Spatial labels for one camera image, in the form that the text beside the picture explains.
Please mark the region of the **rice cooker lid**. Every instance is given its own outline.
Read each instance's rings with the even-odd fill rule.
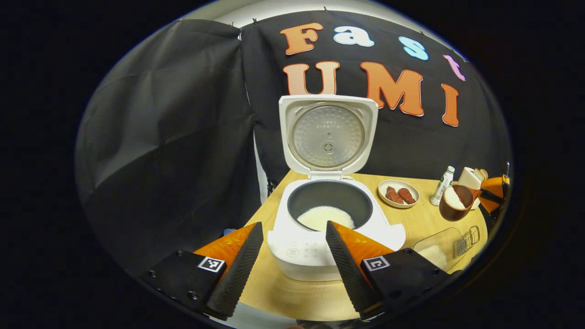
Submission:
[[[283,96],[281,131],[288,166],[299,173],[360,170],[369,157],[378,108],[369,98]]]

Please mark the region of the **screw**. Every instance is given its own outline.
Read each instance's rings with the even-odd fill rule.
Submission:
[[[196,292],[189,291],[189,292],[187,292],[187,296],[189,296],[189,298],[191,298],[193,300],[199,299],[199,296],[197,296]]]

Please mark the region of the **black curtain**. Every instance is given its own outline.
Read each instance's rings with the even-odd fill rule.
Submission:
[[[131,275],[241,227],[260,206],[239,33],[173,22],[129,52],[89,101],[78,192],[101,244]]]
[[[286,55],[287,38],[283,29],[319,23],[318,39],[307,52]],[[334,28],[354,26],[365,30],[375,45],[348,45],[336,42]],[[309,65],[306,87],[309,93],[322,90],[320,61],[337,61],[336,94],[366,97],[367,73],[364,61],[382,64],[397,81],[403,70],[423,76],[421,117],[399,110],[380,109],[376,135],[368,162],[361,173],[421,179],[438,179],[447,166],[454,166],[456,179],[463,167],[485,168],[490,176],[505,173],[511,160],[507,128],[498,104],[472,65],[442,44],[401,25],[371,16],[335,11],[309,11],[275,16],[245,26],[242,32],[243,62],[250,104],[255,114],[254,131],[259,158],[268,178],[280,182],[289,171],[284,160],[278,116],[278,100],[288,95],[287,75],[290,64]],[[429,56],[426,61],[405,52],[399,37],[420,42]],[[460,66],[461,81],[443,57],[449,55]],[[441,84],[455,88],[459,126],[443,123],[445,92]]]

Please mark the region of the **white plate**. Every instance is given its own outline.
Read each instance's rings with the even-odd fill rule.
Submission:
[[[390,201],[386,197],[386,190],[388,189],[388,186],[393,187],[396,190],[396,193],[398,192],[399,189],[402,189],[402,188],[408,189],[408,191],[412,195],[412,198],[415,200],[415,202],[413,204],[408,204],[406,202],[404,202],[404,204],[400,204],[400,203]],[[382,200],[384,200],[385,203],[387,203],[393,207],[402,208],[402,209],[410,208],[413,205],[417,204],[418,199],[420,199],[420,197],[421,197],[420,194],[418,194],[418,191],[412,185],[405,183],[401,180],[394,180],[394,179],[389,179],[389,180],[385,180],[385,181],[381,182],[380,185],[378,185],[378,194],[380,195]]]

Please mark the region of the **orange letter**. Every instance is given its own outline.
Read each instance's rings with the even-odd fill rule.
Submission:
[[[445,90],[445,114],[443,115],[443,122],[457,127],[459,120],[457,119],[457,96],[459,93],[448,84],[441,84],[441,88]]]
[[[317,32],[315,30],[322,30],[323,26],[319,23],[311,23],[305,25],[295,26],[280,31],[280,34],[287,37],[288,49],[285,51],[287,55],[298,54],[302,52],[308,52],[315,46],[307,44],[305,39],[310,41],[317,41]]]
[[[395,109],[404,95],[404,101],[400,105],[400,111],[406,114],[423,116],[421,106],[421,81],[422,75],[411,70],[404,70],[394,82],[388,70],[378,63],[365,61],[361,67],[367,72],[367,97],[378,103],[378,108],[384,107],[380,92],[384,94],[388,107]]]
[[[323,78],[323,90],[319,94],[335,95],[337,85],[335,82],[335,70],[339,68],[336,61],[320,61],[315,67],[321,70]],[[310,95],[305,83],[305,72],[309,69],[307,64],[292,64],[283,68],[288,76],[288,94],[289,95]]]

